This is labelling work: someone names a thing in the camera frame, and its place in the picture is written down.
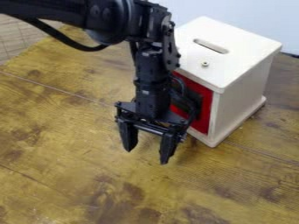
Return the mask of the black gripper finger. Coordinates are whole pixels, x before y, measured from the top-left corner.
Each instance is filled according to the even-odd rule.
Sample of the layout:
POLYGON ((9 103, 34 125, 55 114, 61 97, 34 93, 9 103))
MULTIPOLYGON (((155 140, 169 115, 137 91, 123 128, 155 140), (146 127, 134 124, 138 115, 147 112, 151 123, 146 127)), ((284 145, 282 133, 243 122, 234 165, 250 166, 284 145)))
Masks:
POLYGON ((138 145, 138 128, 131 122, 118 121, 119 133, 126 151, 131 151, 138 145))
POLYGON ((163 135, 161 143, 161 164, 166 165, 169 163, 170 157, 174 155, 178 146, 178 137, 174 133, 166 133, 163 135))

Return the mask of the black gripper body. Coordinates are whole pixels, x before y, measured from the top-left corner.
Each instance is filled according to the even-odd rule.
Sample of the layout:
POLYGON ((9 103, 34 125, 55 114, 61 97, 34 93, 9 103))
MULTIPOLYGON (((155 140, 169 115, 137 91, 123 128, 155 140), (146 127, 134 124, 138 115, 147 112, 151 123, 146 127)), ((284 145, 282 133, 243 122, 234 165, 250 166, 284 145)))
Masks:
POLYGON ((117 123, 123 120, 133 123, 138 130, 143 130, 158 136, 167 131, 174 131, 178 142, 183 142, 187 136, 185 128, 186 119, 175 114, 170 109, 158 117, 145 116, 137 112, 137 103, 134 101, 119 101, 117 104, 117 123))

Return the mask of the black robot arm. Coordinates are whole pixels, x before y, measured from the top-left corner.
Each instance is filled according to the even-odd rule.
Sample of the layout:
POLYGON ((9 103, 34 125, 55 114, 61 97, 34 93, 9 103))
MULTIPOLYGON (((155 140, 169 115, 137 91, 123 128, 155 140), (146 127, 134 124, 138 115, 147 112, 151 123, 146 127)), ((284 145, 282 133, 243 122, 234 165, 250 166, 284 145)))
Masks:
POLYGON ((142 130, 159 135, 161 163, 167 164, 193 122, 171 111, 171 100, 182 100, 185 92, 173 88, 182 55, 167 8, 149 0, 0 0, 0 14, 86 52, 130 44, 135 99, 117 103, 123 146, 127 151, 137 147, 142 130))

